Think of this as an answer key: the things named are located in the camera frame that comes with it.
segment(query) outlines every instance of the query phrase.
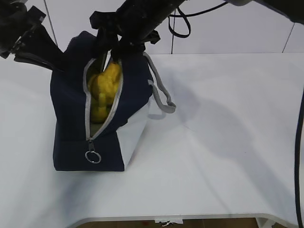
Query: bag handle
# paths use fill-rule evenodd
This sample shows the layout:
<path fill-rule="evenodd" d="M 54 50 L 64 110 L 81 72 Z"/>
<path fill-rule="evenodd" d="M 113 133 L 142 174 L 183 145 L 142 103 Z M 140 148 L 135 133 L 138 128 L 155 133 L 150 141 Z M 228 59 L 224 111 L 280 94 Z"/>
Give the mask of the bag handle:
<path fill-rule="evenodd" d="M 153 87 L 153 96 L 155 98 L 156 104 L 165 113 L 168 113 L 168 114 L 174 113 L 176 110 L 176 105 L 175 105 L 175 103 L 172 102 L 171 96 L 170 96 L 168 90 L 162 83 L 161 77 L 160 77 L 159 73 L 157 72 L 157 69 L 156 69 L 151 57 L 146 52 L 143 53 L 143 56 L 146 57 L 146 59 L 148 60 L 148 64 L 154 73 L 154 76 L 156 78 L 157 87 L 159 88 L 159 90 L 161 90 L 165 94 L 165 96 L 167 98 L 167 105 L 165 105 L 161 101 L 160 95 L 158 93 L 158 89 L 155 86 L 154 82 L 152 80 L 148 80 L 149 85 Z"/>

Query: open zipper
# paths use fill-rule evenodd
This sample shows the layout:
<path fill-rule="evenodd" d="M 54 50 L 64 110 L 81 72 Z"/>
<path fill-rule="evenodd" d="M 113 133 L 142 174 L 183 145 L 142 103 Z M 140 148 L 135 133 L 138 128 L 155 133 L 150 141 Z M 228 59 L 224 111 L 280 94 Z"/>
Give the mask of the open zipper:
<path fill-rule="evenodd" d="M 114 115 L 116 113 L 116 110 L 117 110 L 117 107 L 118 107 L 118 103 L 119 103 L 119 99 L 120 99 L 120 96 L 122 94 L 122 90 L 123 90 L 123 84 L 124 84 L 124 75 L 123 75 L 123 71 L 121 73 L 121 76 L 120 76 L 120 81 L 119 81 L 119 87 L 118 87 L 118 90 L 117 90 L 117 93 L 115 95 L 115 98 L 114 98 L 114 102 L 112 104 L 112 107 L 111 107 L 111 110 L 110 110 L 110 113 L 107 117 L 107 119 L 105 120 L 105 122 L 103 123 L 103 125 L 101 126 L 101 128 L 93 135 L 91 136 L 91 127 L 90 127 L 90 116 L 91 116 L 91 101 L 92 101 L 92 95 L 91 93 L 89 92 L 88 88 L 87 88 L 87 81 L 86 81 L 86 78 L 87 78 L 87 72 L 88 72 L 88 69 L 90 68 L 90 66 L 96 61 L 96 59 L 91 59 L 88 64 L 86 65 L 85 69 L 84 69 L 84 75 L 83 75 L 83 88 L 84 88 L 84 92 L 85 92 L 85 95 L 86 95 L 86 100 L 85 100 L 85 135 L 86 135 L 86 140 L 88 141 L 88 145 L 89 145 L 89 151 L 90 153 L 94 153 L 94 154 L 97 154 L 95 152 L 95 147 L 94 147 L 94 139 L 96 139 L 106 128 L 107 126 L 109 125 L 109 123 L 113 120 L 114 118 Z M 88 159 L 87 157 L 87 153 L 86 153 L 86 158 L 89 162 L 91 163 L 100 163 L 101 161 L 101 157 L 100 155 L 98 156 L 99 158 L 99 161 L 98 162 L 95 162 L 95 161 L 91 161 Z"/>

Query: yellow rubber duck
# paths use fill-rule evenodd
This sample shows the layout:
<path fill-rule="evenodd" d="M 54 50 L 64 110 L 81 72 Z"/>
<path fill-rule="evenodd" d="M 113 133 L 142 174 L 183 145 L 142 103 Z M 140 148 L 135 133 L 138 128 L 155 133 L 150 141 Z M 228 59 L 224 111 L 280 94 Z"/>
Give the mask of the yellow rubber duck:
<path fill-rule="evenodd" d="M 92 123 L 102 124 L 107 119 L 118 91 L 121 73 L 121 66 L 112 61 L 104 72 L 88 80 L 87 87 L 92 95 Z"/>

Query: tabletop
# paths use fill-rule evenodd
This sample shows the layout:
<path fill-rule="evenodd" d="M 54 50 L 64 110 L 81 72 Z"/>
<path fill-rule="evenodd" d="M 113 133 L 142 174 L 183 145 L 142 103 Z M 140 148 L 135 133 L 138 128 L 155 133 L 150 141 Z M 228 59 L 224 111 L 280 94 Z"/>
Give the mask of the tabletop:
<path fill-rule="evenodd" d="M 177 104 L 125 172 L 58 172 L 51 72 L 0 60 L 0 227 L 264 217 L 292 227 L 304 54 L 153 55 Z"/>

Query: black strap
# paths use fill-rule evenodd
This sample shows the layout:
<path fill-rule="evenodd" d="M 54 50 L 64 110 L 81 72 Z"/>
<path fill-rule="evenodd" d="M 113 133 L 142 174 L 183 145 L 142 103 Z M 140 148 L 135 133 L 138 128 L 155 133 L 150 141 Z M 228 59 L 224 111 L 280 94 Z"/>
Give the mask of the black strap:
<path fill-rule="evenodd" d="M 177 8 L 177 11 L 179 12 L 179 14 L 181 15 L 181 17 L 184 19 L 184 21 L 186 22 L 186 25 L 188 27 L 188 31 L 189 33 L 187 35 L 185 34 L 180 34 L 180 33 L 177 33 L 176 31 L 174 31 L 174 29 L 171 27 L 171 24 L 170 24 L 170 17 L 169 18 L 169 30 L 170 32 L 172 33 L 172 35 L 176 36 L 176 37 L 179 37 L 179 38 L 187 38 L 190 36 L 191 34 L 191 24 L 187 18 L 187 16 L 183 13 L 183 11 L 181 11 L 181 9 L 178 7 Z"/>

